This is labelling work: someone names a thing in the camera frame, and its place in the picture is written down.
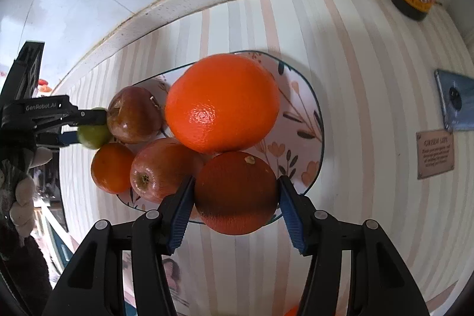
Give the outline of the gloved left hand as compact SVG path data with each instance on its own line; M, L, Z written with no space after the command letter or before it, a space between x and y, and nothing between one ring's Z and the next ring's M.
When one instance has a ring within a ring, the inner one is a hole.
M38 147L31 161L30 169L43 166L51 159L52 151L50 149ZM35 188L35 182L29 175L19 181L15 188L15 201L9 214L16 232L22 239L28 238L35 227L33 200Z

